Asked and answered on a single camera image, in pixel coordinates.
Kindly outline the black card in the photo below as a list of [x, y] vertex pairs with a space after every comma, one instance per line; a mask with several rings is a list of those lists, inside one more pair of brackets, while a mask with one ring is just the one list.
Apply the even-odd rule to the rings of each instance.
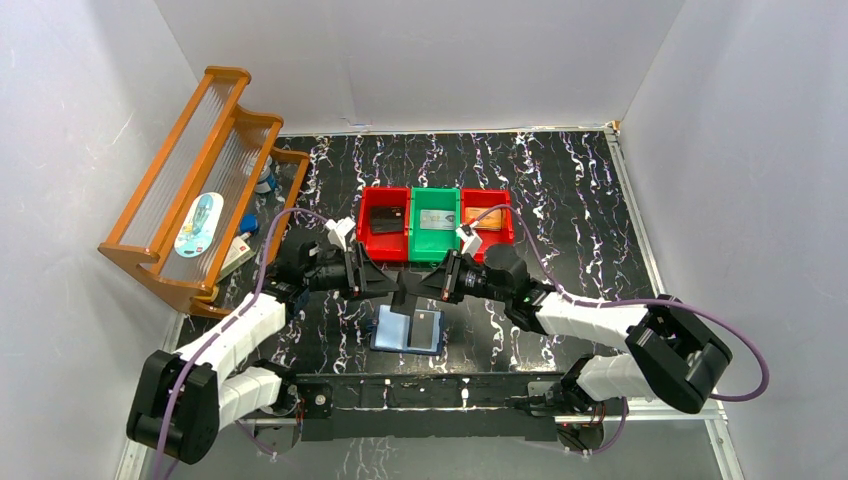
[[405, 209], [399, 206], [372, 207], [368, 211], [368, 223], [374, 235], [403, 233], [406, 228]]
[[442, 314], [418, 310], [410, 319], [408, 346], [418, 350], [435, 350], [438, 343]]
[[410, 271], [401, 271], [398, 273], [396, 283], [398, 289], [392, 295], [390, 311], [411, 317], [418, 304], [421, 276]]

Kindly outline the blue leather card holder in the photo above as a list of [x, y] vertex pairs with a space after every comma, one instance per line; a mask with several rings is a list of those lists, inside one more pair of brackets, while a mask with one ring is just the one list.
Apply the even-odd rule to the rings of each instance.
[[411, 317], [392, 313], [389, 305], [380, 305], [375, 322], [371, 327], [370, 349], [372, 351], [408, 353], [415, 355], [438, 356], [444, 349], [443, 332], [445, 327], [444, 312], [442, 314], [438, 343], [435, 350], [418, 350], [408, 346], [408, 335]]

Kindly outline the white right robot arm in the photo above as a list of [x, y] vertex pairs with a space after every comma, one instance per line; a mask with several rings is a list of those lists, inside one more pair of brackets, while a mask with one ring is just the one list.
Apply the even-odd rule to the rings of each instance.
[[566, 298], [533, 278], [508, 244], [489, 248], [482, 262], [450, 250], [432, 272], [408, 274], [403, 283], [409, 297], [451, 304], [467, 296], [497, 301], [523, 331], [616, 349], [614, 356], [582, 356], [538, 397], [577, 414], [616, 398], [660, 399], [680, 412], [698, 413], [732, 361], [728, 346], [673, 298], [608, 307]]

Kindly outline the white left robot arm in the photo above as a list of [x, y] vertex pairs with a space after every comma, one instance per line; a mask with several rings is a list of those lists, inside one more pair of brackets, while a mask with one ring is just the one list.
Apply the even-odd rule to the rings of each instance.
[[185, 464], [199, 462], [223, 428], [260, 410], [288, 417], [306, 410], [297, 376], [269, 360], [240, 364], [283, 330], [313, 292], [365, 300], [398, 291], [363, 244], [323, 248], [308, 241], [279, 255], [245, 299], [201, 337], [145, 360], [126, 423], [128, 439]]

